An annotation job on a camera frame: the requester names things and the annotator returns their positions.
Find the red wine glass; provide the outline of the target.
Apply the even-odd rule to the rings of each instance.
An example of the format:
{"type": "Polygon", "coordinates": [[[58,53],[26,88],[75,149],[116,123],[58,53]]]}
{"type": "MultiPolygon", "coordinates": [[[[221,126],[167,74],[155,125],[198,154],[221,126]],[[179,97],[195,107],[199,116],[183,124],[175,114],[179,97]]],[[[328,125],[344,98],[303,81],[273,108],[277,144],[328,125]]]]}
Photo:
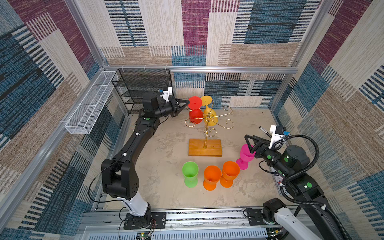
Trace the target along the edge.
{"type": "Polygon", "coordinates": [[[188,104],[188,108],[190,109],[190,122],[200,124],[203,121],[203,112],[201,111],[203,101],[200,97],[194,96],[189,98],[189,102],[190,103],[188,104]]]}

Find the pink wine glass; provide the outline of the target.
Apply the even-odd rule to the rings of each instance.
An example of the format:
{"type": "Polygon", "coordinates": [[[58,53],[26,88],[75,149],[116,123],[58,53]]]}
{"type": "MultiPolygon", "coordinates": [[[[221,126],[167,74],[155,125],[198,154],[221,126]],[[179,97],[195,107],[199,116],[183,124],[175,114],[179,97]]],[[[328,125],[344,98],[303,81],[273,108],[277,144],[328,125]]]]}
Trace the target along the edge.
{"type": "Polygon", "coordinates": [[[240,151],[240,158],[236,160],[241,170],[246,170],[249,167],[249,162],[255,158],[255,154],[251,154],[247,144],[244,144],[240,151]]]}

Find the large orange wine glass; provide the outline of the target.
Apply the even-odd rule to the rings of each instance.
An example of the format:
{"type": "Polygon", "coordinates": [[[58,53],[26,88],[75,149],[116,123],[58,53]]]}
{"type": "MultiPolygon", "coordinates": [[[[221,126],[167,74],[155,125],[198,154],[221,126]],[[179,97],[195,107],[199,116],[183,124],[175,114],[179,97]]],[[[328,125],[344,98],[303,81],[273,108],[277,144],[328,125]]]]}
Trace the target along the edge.
{"type": "Polygon", "coordinates": [[[233,185],[234,180],[240,174],[240,167],[237,163],[228,161],[224,163],[222,172],[223,174],[220,178],[220,184],[224,188],[230,188],[233,185]]]}

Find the small orange wine glass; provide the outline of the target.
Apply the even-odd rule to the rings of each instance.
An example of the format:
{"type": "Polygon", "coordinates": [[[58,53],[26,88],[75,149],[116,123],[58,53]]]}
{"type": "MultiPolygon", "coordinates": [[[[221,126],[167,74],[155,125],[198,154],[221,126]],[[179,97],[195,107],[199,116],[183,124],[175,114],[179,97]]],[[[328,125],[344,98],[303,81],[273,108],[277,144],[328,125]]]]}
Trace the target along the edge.
{"type": "Polygon", "coordinates": [[[217,166],[208,166],[204,170],[203,186],[207,191],[213,191],[217,187],[222,176],[221,170],[217,166]]]}

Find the green wine glass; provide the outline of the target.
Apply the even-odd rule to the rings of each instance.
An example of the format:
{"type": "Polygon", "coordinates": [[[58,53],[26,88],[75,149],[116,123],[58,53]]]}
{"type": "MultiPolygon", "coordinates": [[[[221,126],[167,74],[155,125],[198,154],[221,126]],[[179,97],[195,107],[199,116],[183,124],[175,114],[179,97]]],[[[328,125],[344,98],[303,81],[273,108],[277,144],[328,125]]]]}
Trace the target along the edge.
{"type": "Polygon", "coordinates": [[[195,162],[186,162],[183,164],[182,173],[184,183],[188,188],[194,188],[198,184],[199,167],[195,162]]]}

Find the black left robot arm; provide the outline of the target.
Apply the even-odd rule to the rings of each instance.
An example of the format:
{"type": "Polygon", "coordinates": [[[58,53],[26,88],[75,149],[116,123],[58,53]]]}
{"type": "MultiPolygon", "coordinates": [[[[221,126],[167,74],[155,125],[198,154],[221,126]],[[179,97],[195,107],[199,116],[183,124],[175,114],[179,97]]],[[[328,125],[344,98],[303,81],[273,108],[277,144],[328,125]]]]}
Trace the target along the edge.
{"type": "Polygon", "coordinates": [[[137,227],[148,227],[152,222],[151,206],[139,193],[140,180],[135,170],[137,160],[146,143],[158,129],[161,117],[176,117],[190,102],[159,92],[143,94],[143,108],[135,129],[123,148],[101,165],[103,192],[129,209],[128,222],[137,227]]]}

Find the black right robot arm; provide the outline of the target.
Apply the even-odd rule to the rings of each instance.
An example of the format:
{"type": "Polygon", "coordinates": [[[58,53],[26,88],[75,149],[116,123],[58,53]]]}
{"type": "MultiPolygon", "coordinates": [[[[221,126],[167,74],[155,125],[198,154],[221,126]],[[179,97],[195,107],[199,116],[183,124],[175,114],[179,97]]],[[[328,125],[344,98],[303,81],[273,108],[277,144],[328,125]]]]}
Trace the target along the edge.
{"type": "MultiPolygon", "coordinates": [[[[245,140],[250,153],[257,159],[263,159],[275,173],[283,177],[279,184],[282,196],[291,203],[297,204],[311,218],[322,237],[326,240],[349,240],[351,237],[336,213],[329,205],[317,181],[308,175],[318,161],[320,149],[318,144],[305,135],[286,135],[285,131],[273,134],[271,140],[246,135],[245,140]],[[315,156],[310,160],[306,151],[289,145],[283,153],[279,153],[282,144],[287,140],[302,138],[312,143],[315,156]]],[[[279,224],[297,240],[317,240],[319,237],[304,224],[299,222],[287,206],[278,198],[264,203],[263,218],[267,224],[279,224]]]]}

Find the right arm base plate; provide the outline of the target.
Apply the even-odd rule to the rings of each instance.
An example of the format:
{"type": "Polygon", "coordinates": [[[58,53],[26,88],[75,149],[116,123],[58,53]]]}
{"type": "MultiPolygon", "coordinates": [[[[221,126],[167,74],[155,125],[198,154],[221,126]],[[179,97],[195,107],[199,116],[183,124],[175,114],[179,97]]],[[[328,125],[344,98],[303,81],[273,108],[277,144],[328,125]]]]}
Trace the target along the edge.
{"type": "Polygon", "coordinates": [[[267,225],[263,217],[263,209],[246,208],[244,215],[248,219],[250,226],[263,226],[267,225]]]}

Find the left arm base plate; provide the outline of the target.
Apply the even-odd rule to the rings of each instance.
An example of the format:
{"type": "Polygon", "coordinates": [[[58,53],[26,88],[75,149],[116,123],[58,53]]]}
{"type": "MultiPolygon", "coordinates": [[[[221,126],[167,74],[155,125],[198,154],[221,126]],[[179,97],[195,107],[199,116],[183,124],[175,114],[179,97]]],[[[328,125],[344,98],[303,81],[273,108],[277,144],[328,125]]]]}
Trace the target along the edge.
{"type": "Polygon", "coordinates": [[[155,229],[164,229],[166,227],[167,213],[154,212],[143,217],[132,216],[127,213],[124,219],[124,230],[139,230],[150,229],[154,226],[155,229]]]}

